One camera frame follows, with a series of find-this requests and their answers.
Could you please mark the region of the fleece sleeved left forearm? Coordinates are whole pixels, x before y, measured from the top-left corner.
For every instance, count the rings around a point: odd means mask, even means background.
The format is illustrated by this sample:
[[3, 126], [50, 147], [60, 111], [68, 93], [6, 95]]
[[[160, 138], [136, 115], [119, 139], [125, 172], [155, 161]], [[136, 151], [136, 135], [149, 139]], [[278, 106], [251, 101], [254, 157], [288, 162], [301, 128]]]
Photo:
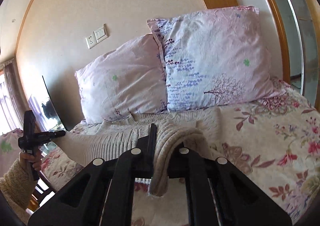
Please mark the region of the fleece sleeved left forearm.
[[1, 177], [1, 192], [8, 204], [25, 224], [28, 224], [30, 214], [26, 212], [31, 195], [37, 182], [33, 180], [19, 159], [16, 159], [7, 173]]

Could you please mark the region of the person's left hand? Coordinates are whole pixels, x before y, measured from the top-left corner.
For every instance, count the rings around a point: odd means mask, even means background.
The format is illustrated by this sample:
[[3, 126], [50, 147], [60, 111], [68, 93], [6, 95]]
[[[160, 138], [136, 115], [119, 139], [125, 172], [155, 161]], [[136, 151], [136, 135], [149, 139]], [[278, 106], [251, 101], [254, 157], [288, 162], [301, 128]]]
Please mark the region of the person's left hand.
[[20, 155], [19, 155], [20, 166], [25, 170], [27, 169], [27, 165], [31, 165], [31, 167], [33, 167], [35, 171], [41, 171], [41, 165], [42, 165], [41, 159], [42, 159], [42, 155], [40, 150], [37, 150], [35, 156], [33, 156], [32, 154], [24, 153], [24, 152], [20, 152]]

